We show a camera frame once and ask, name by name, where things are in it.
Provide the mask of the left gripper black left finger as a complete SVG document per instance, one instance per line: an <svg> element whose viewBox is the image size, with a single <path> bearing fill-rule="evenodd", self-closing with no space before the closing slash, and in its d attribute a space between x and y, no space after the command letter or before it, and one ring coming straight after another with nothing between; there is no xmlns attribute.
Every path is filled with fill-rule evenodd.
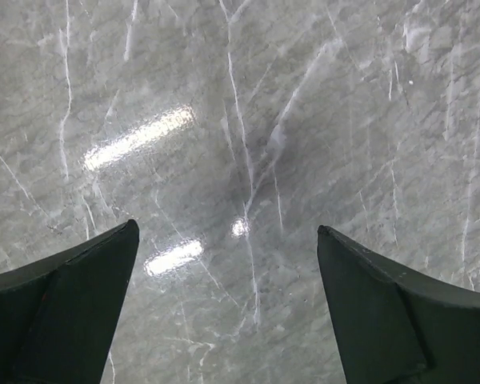
<svg viewBox="0 0 480 384"><path fill-rule="evenodd" d="M99 383L139 244L130 219L0 274L0 383Z"/></svg>

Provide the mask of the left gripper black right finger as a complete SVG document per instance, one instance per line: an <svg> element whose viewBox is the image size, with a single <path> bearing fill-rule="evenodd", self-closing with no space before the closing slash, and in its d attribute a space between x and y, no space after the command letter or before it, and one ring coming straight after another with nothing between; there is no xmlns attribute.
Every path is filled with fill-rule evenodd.
<svg viewBox="0 0 480 384"><path fill-rule="evenodd" d="M318 264L348 383L480 383L480 293L318 228Z"/></svg>

